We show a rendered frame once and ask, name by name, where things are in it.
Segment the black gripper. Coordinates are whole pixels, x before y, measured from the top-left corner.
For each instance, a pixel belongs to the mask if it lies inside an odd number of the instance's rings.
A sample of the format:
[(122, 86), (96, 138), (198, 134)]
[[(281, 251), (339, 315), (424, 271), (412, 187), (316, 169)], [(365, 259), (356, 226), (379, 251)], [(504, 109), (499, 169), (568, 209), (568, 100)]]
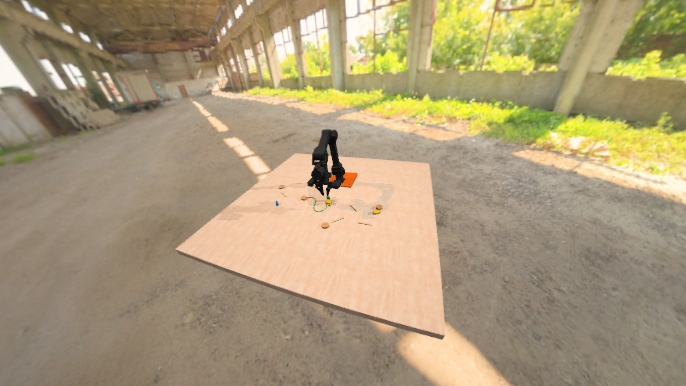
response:
[(341, 186), (340, 180), (329, 181), (330, 178), (329, 178), (328, 174), (329, 174), (329, 172), (325, 173), (319, 181), (311, 178), (307, 182), (307, 185), (312, 187), (315, 184), (315, 188), (318, 189), (318, 191), (322, 194), (322, 196), (324, 196), (323, 185), (327, 185), (326, 193), (327, 193), (327, 197), (328, 197), (329, 192), (332, 188), (333, 189), (339, 189), (339, 187)]

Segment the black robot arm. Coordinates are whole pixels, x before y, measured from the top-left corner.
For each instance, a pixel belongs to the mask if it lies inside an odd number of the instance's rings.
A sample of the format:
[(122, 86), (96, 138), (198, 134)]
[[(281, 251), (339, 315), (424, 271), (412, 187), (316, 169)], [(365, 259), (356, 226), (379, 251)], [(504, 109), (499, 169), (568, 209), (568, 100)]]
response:
[(311, 177), (314, 180), (320, 180), (322, 176), (328, 172), (327, 162), (328, 162), (328, 152), (327, 145), (329, 144), (331, 157), (333, 165), (331, 167), (331, 172), (329, 172), (329, 178), (335, 175), (336, 180), (340, 180), (341, 183), (344, 182), (345, 169), (339, 162), (338, 151), (336, 146), (336, 140), (338, 138), (338, 132), (335, 130), (323, 130), (322, 135), (317, 147), (315, 147), (312, 153), (312, 165), (315, 165), (314, 170), (311, 172)]

